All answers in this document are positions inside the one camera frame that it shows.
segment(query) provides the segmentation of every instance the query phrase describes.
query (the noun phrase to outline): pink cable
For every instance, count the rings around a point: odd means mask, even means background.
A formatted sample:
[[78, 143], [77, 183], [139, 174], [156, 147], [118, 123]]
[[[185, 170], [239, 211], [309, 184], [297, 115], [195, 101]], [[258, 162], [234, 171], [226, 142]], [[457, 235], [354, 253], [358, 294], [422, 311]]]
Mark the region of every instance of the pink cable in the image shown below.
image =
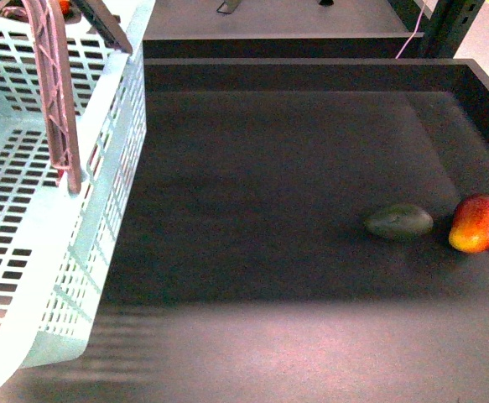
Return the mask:
[[414, 36], [418, 33], [418, 29], [419, 29], [419, 24], [421, 23], [421, 19], [423, 18], [423, 13], [425, 11], [425, 6], [427, 5], [427, 0], [424, 0], [423, 1], [423, 7], [421, 7], [421, 13], [419, 13], [419, 17], [418, 17], [418, 21], [415, 23], [415, 29], [414, 29], [414, 32], [412, 33], [412, 35], [410, 36], [410, 38], [408, 38], [408, 40], [404, 43], [403, 47], [401, 48], [401, 50], [397, 53], [397, 56], [395, 56], [395, 59], [398, 59], [399, 57], [401, 57], [401, 55], [403, 54], [404, 50], [406, 49], [406, 47], [408, 46], [408, 44], [410, 43], [410, 41], [414, 38]]

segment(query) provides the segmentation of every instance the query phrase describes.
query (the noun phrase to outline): black tray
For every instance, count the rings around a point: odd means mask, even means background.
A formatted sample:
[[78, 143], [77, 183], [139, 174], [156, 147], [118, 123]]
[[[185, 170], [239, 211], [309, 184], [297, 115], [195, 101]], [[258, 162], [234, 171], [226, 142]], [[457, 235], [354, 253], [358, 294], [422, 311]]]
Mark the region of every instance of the black tray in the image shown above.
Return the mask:
[[[157, 63], [108, 301], [489, 292], [486, 254], [446, 240], [460, 198], [489, 192], [489, 91], [475, 65]], [[369, 236], [362, 219], [394, 202], [427, 209], [435, 231]]]
[[[489, 403], [489, 192], [471, 61], [147, 60], [148, 137], [86, 353], [0, 402]], [[433, 234], [362, 231], [417, 202]]]

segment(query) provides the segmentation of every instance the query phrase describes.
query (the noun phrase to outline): basket handle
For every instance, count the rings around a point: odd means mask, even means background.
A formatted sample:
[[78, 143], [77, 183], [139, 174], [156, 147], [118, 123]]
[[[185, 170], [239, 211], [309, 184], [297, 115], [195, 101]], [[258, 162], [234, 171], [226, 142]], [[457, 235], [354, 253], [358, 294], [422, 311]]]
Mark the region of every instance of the basket handle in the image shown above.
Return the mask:
[[65, 20], [58, 0], [22, 0], [34, 36], [50, 163], [67, 172], [70, 192], [80, 193], [81, 164], [76, 132]]
[[71, 0], [84, 14], [93, 28], [113, 49], [120, 49], [132, 54], [133, 46], [127, 38], [127, 34], [117, 23], [110, 10], [102, 0]]

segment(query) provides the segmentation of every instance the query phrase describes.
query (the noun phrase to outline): avocado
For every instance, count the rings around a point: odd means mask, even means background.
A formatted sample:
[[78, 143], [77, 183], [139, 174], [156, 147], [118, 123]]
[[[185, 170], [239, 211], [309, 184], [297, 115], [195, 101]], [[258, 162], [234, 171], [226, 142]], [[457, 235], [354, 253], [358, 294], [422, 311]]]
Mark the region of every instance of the avocado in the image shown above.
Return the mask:
[[409, 203], [384, 207], [364, 221], [365, 228], [381, 238], [406, 241], [428, 233], [433, 219], [423, 208]]

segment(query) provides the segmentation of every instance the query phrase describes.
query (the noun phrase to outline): light blue basket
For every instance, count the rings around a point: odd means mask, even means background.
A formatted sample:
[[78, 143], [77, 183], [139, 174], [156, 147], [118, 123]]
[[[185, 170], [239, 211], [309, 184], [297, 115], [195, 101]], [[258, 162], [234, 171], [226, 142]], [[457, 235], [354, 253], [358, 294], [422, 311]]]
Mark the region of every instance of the light blue basket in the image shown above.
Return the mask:
[[142, 38], [154, 0], [106, 0], [133, 45], [67, 25], [81, 193], [56, 187], [27, 24], [0, 18], [0, 386], [86, 348], [146, 133]]

